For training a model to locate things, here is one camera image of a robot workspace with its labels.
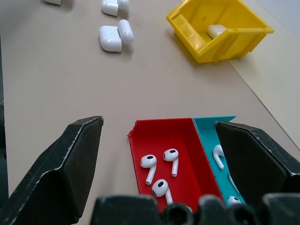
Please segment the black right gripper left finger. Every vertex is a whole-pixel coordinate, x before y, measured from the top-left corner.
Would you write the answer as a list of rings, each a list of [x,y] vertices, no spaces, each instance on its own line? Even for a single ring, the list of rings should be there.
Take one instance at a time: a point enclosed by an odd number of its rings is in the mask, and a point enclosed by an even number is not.
[[[93,182],[104,120],[69,124],[36,159],[0,209],[0,225],[73,225]]]

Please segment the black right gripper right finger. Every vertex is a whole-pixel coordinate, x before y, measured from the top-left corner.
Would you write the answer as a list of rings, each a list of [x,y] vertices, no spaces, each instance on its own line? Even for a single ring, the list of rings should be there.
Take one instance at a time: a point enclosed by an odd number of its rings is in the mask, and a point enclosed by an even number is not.
[[[217,121],[215,131],[242,198],[253,207],[269,193],[300,193],[300,162],[260,128]]]

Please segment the yellow plastic bin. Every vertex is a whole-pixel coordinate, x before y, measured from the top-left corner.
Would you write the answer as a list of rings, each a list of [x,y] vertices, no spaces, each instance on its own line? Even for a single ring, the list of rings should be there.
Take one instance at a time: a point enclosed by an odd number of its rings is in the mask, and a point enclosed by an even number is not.
[[[241,0],[184,0],[166,19],[198,63],[242,58],[274,32]]]

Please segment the red tray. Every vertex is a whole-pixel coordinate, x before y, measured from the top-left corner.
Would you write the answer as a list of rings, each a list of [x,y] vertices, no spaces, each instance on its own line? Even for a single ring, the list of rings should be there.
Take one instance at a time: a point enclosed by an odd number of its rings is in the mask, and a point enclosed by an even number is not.
[[[128,138],[140,194],[153,196],[152,186],[145,183],[149,170],[140,166],[141,158],[152,154],[157,158],[153,181],[168,182],[174,203],[183,203],[197,211],[203,195],[222,199],[192,118],[137,120]],[[168,149],[179,152],[176,177],[171,176],[172,162],[163,159]]]

